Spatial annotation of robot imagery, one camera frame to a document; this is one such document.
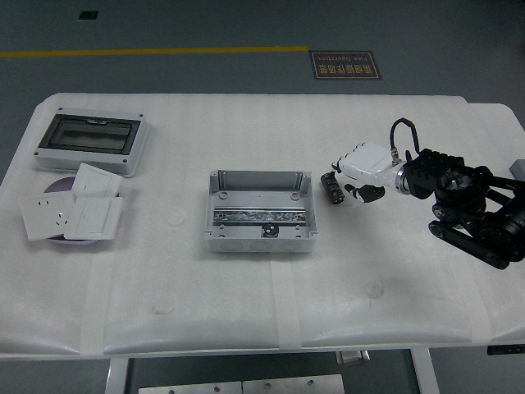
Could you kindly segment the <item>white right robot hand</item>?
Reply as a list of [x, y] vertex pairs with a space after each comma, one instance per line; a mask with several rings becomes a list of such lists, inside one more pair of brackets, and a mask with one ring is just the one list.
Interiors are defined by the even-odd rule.
[[405, 161], [397, 153], [372, 142], [358, 144], [351, 153], [332, 163], [332, 175], [343, 176], [360, 182], [361, 187], [346, 184], [345, 190], [362, 203], [371, 203], [385, 195], [386, 187], [407, 195], [404, 184]]

